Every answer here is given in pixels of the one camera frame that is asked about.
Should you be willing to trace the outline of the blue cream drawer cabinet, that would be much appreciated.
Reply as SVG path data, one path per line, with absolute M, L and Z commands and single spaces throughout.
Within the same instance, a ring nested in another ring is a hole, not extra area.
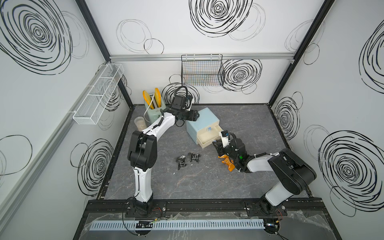
M 196 122 L 187 121 L 187 133 L 193 139 L 193 141 L 197 143 L 197 133 L 198 131 L 205 129 L 207 127 L 219 125 L 220 120 L 216 117 L 216 115 L 209 109 L 204 108 L 199 111 L 199 118 Z

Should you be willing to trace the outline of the cream drawer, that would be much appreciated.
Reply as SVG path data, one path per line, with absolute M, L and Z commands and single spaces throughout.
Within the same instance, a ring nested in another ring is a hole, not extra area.
M 213 141 L 219 140 L 220 132 L 223 129 L 219 125 L 207 127 L 198 131 L 197 133 L 197 143 L 204 149 L 207 146 L 211 145 Z

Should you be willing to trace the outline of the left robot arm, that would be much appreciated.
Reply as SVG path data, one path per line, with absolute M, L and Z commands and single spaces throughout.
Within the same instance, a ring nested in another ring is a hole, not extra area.
M 158 157 L 158 140 L 178 121 L 195 122 L 199 113 L 192 110 L 194 96 L 185 85 L 178 87 L 170 105 L 161 116 L 142 131 L 134 131 L 129 145 L 128 160 L 135 174 L 135 194 L 132 197 L 137 211 L 144 216 L 153 212 L 152 167 Z

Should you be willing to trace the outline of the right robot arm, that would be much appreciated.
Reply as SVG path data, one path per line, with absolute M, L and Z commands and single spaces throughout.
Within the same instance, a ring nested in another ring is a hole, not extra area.
M 273 172 L 278 183 L 260 199 L 259 208 L 264 215 L 274 214 L 278 206 L 294 195 L 306 190 L 316 178 L 315 170 L 290 149 L 268 154 L 249 155 L 240 139 L 213 141 L 218 157 L 223 159 L 230 171 L 241 173 Z

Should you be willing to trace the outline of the mint green toaster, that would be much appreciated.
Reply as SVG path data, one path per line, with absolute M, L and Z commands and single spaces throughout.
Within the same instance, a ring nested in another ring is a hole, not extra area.
M 166 104 L 162 103 L 162 106 L 160 108 L 151 109 L 149 108 L 146 110 L 145 114 L 143 115 L 145 121 L 147 123 L 153 124 L 162 114 L 161 110 L 165 110 Z

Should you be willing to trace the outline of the yellow toast slice right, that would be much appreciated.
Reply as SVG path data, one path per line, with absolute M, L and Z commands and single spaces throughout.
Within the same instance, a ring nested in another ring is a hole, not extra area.
M 161 93 L 158 88 L 155 88 L 155 101 L 158 108 L 162 106 Z

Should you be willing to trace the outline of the yellow toast slice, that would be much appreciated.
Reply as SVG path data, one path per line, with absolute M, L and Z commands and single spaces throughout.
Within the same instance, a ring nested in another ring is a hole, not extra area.
M 155 108 L 154 104 L 153 104 L 153 99 L 147 91 L 143 91 L 143 98 L 144 98 L 146 104 L 148 105 L 148 107 L 151 110 L 153 110 Z
M 158 88 L 155 88 L 155 101 L 158 108 L 162 106 L 161 93 Z

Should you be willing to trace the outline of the yellow toast slice left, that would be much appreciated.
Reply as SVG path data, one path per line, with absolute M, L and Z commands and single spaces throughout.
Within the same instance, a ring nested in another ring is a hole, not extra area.
M 151 110 L 153 110 L 155 108 L 154 104 L 153 104 L 153 99 L 147 91 L 143 91 L 143 98 L 144 98 L 146 104 L 148 105 L 148 107 Z

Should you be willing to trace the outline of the clear plastic cup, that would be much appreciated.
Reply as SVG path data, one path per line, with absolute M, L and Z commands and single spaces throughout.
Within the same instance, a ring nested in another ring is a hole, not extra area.
M 139 132 L 141 132 L 147 128 L 147 124 L 146 124 L 144 117 L 136 117 L 134 119 L 134 124 L 136 125 L 137 130 Z

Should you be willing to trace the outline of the white mesh wall shelf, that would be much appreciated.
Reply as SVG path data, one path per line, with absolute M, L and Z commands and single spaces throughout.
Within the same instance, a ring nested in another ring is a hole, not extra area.
M 98 123 L 123 73 L 122 64 L 107 63 L 101 65 L 96 73 L 96 80 L 73 115 L 73 120 L 77 124 L 96 125 Z

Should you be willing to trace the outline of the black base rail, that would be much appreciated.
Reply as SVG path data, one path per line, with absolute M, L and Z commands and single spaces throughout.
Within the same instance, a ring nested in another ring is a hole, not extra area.
M 124 217 L 169 217 L 177 213 L 245 212 L 249 217 L 281 217 L 288 211 L 323 210 L 320 198 L 293 198 L 278 207 L 264 210 L 260 199 L 154 200 L 148 211 L 141 211 L 134 200 L 91 200 L 83 216 L 88 214 L 123 214 Z

